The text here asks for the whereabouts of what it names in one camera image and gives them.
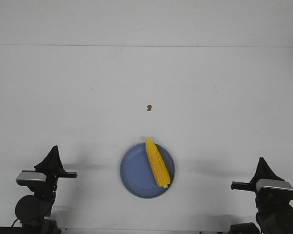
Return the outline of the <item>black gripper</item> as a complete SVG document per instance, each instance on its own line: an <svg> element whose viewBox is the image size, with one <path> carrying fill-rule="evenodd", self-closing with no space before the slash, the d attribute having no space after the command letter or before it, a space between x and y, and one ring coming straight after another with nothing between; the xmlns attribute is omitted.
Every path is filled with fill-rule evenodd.
<svg viewBox="0 0 293 234"><path fill-rule="evenodd" d="M260 192L271 192L271 193L277 193L277 192L282 192L285 194L293 195L293 191L281 191L281 190L275 190L275 189L263 189L260 192L257 192L256 190L256 183L260 179L271 179L271 180L279 180L279 181L284 181L284 179L278 177L273 170L270 168L268 163L263 157L259 158L257 168L255 171L255 174L251 181L249 183L244 183L244 182L232 182L231 184L231 189L232 190L243 190L243 191L252 191L256 193Z"/></svg>
<svg viewBox="0 0 293 234"><path fill-rule="evenodd" d="M64 171L57 145L53 146L43 161L34 168L36 172L45 173L51 178L77 178L78 176L76 172Z"/></svg>

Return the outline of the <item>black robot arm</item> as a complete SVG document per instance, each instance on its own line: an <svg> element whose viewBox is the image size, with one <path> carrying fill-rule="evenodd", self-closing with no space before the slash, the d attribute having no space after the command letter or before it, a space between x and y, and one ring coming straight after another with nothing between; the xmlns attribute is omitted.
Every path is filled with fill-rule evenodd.
<svg viewBox="0 0 293 234"><path fill-rule="evenodd" d="M248 183L232 182L231 189L255 193L256 222L233 224L230 234L293 234L293 186L278 177L263 157Z"/></svg>
<svg viewBox="0 0 293 234"><path fill-rule="evenodd" d="M57 222L48 219L56 199L57 182L59 178L77 178L78 174L63 168L57 145L34 169L23 170L16 178L18 185L33 192L22 197L15 206L15 215L21 223L20 233L60 234Z"/></svg>

